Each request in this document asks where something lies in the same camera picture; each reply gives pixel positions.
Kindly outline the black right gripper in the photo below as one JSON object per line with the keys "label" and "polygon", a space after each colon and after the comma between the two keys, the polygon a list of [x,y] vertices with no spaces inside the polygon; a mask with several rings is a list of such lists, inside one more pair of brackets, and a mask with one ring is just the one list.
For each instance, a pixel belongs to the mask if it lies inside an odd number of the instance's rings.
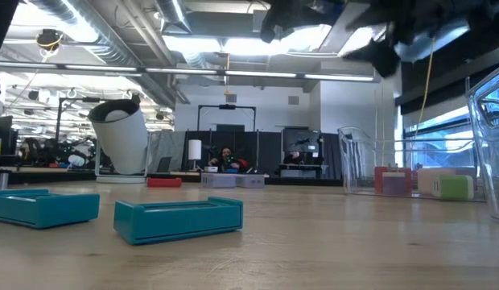
{"label": "black right gripper", "polygon": [[[342,14],[341,0],[265,0],[270,6],[262,20],[260,39],[270,43],[275,38],[275,28],[289,31],[296,27],[315,25],[332,26]],[[392,43],[412,43],[414,40],[415,10],[417,0],[374,0],[370,6],[346,26],[347,31],[358,28],[390,25]],[[371,64],[381,77],[393,76],[401,58],[386,41],[370,40],[367,45],[342,56],[345,60]]]}

